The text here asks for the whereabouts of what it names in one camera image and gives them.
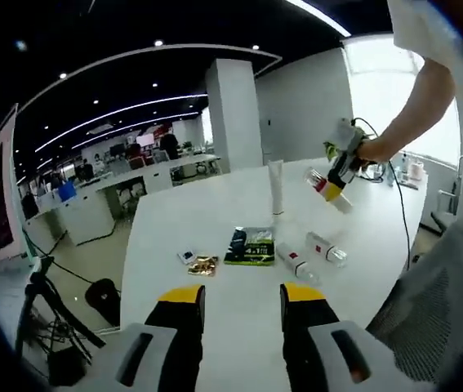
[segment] gold packet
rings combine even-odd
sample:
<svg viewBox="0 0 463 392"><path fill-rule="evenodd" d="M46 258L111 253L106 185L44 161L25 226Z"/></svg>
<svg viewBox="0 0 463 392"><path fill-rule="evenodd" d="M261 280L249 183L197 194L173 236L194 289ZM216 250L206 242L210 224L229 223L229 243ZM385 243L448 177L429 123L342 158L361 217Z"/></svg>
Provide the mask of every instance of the gold packet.
<svg viewBox="0 0 463 392"><path fill-rule="evenodd" d="M189 264L188 274L213 276L216 272L217 256L197 256L195 261Z"/></svg>

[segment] white pillar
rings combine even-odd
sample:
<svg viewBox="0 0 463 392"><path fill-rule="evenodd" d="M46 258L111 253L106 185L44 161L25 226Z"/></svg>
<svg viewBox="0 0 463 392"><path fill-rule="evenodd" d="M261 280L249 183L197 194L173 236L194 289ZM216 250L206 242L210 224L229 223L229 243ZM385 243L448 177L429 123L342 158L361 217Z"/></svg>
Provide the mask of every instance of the white pillar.
<svg viewBox="0 0 463 392"><path fill-rule="evenodd" d="M194 147L204 145L204 135L202 130L202 116L185 120L186 139L193 143Z"/></svg>
<svg viewBox="0 0 463 392"><path fill-rule="evenodd" d="M206 73L215 154L224 172L262 166L255 78L249 61L216 59Z"/></svg>
<svg viewBox="0 0 463 392"><path fill-rule="evenodd" d="M185 128L185 122L180 120L180 121L175 121L173 124L173 134L176 137L176 140L179 142L179 145L182 146L187 139L186 135L186 128Z"/></svg>

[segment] human arm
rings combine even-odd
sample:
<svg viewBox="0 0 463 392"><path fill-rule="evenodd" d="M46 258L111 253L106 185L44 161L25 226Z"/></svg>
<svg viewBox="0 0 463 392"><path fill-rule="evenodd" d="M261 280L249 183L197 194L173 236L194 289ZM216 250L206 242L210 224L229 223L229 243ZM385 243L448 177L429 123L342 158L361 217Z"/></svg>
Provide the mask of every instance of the human arm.
<svg viewBox="0 0 463 392"><path fill-rule="evenodd" d="M442 119L454 98L454 91L451 71L434 60L425 59L400 114L379 137L363 143L358 156L377 162L391 159Z"/></svg>

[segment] snack package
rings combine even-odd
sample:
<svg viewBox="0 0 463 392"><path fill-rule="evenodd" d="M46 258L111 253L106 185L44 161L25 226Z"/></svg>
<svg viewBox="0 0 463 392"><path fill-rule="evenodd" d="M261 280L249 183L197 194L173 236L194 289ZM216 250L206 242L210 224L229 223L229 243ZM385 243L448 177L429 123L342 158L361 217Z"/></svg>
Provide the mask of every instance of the snack package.
<svg viewBox="0 0 463 392"><path fill-rule="evenodd" d="M217 256L197 256L195 261L189 264L188 274L214 276L217 263Z"/></svg>
<svg viewBox="0 0 463 392"><path fill-rule="evenodd" d="M224 263L272 265L274 263L273 228L235 227Z"/></svg>

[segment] led light strip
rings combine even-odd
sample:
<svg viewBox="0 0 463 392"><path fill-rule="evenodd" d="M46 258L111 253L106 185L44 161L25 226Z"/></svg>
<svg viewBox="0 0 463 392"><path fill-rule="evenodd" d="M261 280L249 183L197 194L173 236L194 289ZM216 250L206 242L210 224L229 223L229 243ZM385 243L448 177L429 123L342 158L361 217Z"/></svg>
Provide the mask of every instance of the led light strip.
<svg viewBox="0 0 463 392"><path fill-rule="evenodd" d="M37 170L46 165L47 163L50 163L53 160L53 158L48 159L46 162L41 163L40 165L37 166Z"/></svg>
<svg viewBox="0 0 463 392"><path fill-rule="evenodd" d="M77 147L80 147L81 145L85 145L86 143L89 143L90 141L94 141L94 140L99 139L99 138L101 138L101 137L107 136L107 135L109 135L109 134L111 134L111 133L123 131L124 129L128 129L128 128L131 128L131 127L136 127L136 126L142 125L142 124L155 123L155 122L161 121L161 120L168 120L169 118L177 118L177 117L191 116L191 115L193 115L193 114L198 114L198 112L191 112L191 113L184 113L184 114L175 114L174 116L167 116L167 117L155 118L155 119L153 119L153 120L147 120L147 121L143 121L143 122L138 122L137 124L128 125L128 126L126 126L126 127L122 127L122 128L119 128L119 129L115 129L114 131L109 131L109 132L103 133L103 134L100 135L100 136L92 137L91 139L88 139L88 140L86 140L86 141L83 141L82 143L79 143L78 145L74 145L71 149L76 149Z"/></svg>
<svg viewBox="0 0 463 392"><path fill-rule="evenodd" d="M65 136L65 135L68 135L70 132L72 131L75 131L77 129L79 129L80 127L84 127L85 125L87 124L91 124L93 123L94 121L97 121L97 120L100 120L102 118L106 118L108 116L111 116L113 114L117 114L117 113L121 113L121 112L125 112L126 110L130 110L130 109L134 109L134 108L140 108L141 106L147 106L147 105L153 105L153 104L160 104L162 102L169 102L171 100L188 100L190 98L200 98L200 97L203 97L203 96L207 96L207 94L193 94L191 96L173 96L172 98L164 98L162 100L151 100L150 102L144 102L143 104L138 104L138 105L133 105L133 106L127 106L126 108L122 108L122 109L119 109L119 110L115 110L113 112L110 112L110 113L107 113L107 114L103 114L102 116L99 116L97 118L93 118L92 120L88 120L86 122L83 122L82 124L79 124L77 125L76 127L73 127L71 129L69 129L68 131L66 132L63 132L61 133L60 135L54 137L53 139L51 139L50 141L44 143L43 145L41 145L40 147L38 147L35 152L38 153L41 149L43 149L44 147L47 147L48 145L50 145L51 143L53 143L54 141L56 140L59 140L62 136Z"/></svg>
<svg viewBox="0 0 463 392"><path fill-rule="evenodd" d="M321 12L320 10L316 9L315 7L311 6L307 2L303 2L302 0L286 0L286 2L290 2L293 6L297 6L301 8L304 11L307 11L310 13L312 16L316 16L319 18L322 22L327 23L330 25L334 30L336 30L338 33L342 34L344 37L350 37L351 33L344 29L340 24L335 22L332 18Z"/></svg>

